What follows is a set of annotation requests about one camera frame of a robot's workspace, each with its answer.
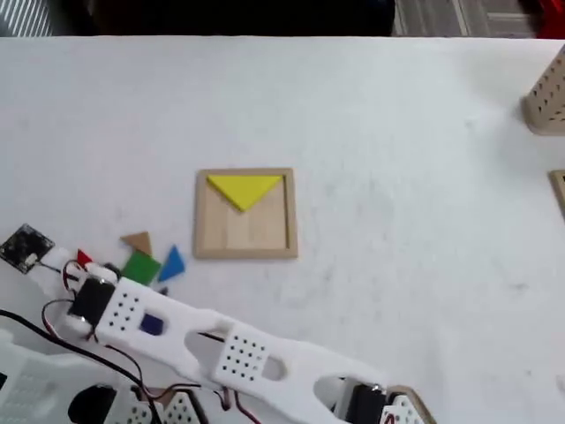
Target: carpet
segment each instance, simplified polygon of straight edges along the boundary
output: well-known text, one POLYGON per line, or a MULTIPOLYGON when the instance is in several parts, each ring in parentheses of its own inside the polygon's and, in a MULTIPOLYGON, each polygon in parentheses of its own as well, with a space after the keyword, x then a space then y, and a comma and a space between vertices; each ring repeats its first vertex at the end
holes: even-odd
POLYGON ((396 0, 394 36, 534 38, 538 0, 396 0))

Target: white table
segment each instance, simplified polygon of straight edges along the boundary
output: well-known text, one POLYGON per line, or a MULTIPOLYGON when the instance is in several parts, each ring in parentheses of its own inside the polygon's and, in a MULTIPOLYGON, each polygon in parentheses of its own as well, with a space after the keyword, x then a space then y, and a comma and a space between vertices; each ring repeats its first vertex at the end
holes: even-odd
MULTIPOLYGON (((546 173, 565 140, 517 105, 560 46, 0 40, 0 236, 29 222, 121 265, 119 237, 148 230, 157 258, 189 258, 171 296, 386 369, 440 423, 558 422, 565 223, 546 173), (299 259, 190 259, 196 171, 252 166, 295 169, 299 259)), ((2 307, 37 318, 39 289, 0 277, 2 307)))

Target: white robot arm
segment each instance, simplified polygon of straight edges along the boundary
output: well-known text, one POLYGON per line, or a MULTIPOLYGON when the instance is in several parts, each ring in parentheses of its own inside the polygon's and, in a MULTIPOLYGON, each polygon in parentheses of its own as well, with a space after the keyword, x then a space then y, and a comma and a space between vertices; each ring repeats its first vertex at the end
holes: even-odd
MULTIPOLYGON (((67 251, 52 246, 28 275, 52 299, 60 298, 61 277, 52 270, 64 269, 70 259, 67 251)), ((388 387, 382 372, 359 361, 190 307, 97 264, 74 274, 76 297, 62 311, 59 325, 77 336, 95 335, 103 345, 147 356, 211 389, 227 387, 259 398, 296 423, 435 423, 412 390, 388 387), (223 341, 212 365, 201 363, 185 342, 201 333, 223 341), (269 363, 279 365, 276 376, 266 373, 269 363), (327 377, 343 380, 333 410, 314 393, 314 385, 327 377)))

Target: red triangle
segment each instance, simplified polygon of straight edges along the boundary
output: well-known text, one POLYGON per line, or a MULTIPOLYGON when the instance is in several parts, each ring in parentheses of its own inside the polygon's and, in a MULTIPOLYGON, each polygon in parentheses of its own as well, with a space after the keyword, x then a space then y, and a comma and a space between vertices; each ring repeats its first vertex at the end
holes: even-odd
POLYGON ((90 259, 90 256, 85 254, 82 250, 78 250, 77 252, 77 262, 80 264, 81 267, 85 267, 88 263, 92 262, 93 260, 90 259))

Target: yellow piece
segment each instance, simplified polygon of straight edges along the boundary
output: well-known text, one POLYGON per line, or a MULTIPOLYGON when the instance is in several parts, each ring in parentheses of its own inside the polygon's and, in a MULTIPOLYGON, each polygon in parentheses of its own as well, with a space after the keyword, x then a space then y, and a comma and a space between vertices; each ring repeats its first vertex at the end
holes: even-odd
POLYGON ((239 210, 257 203, 283 178, 282 175, 208 175, 208 181, 239 210))

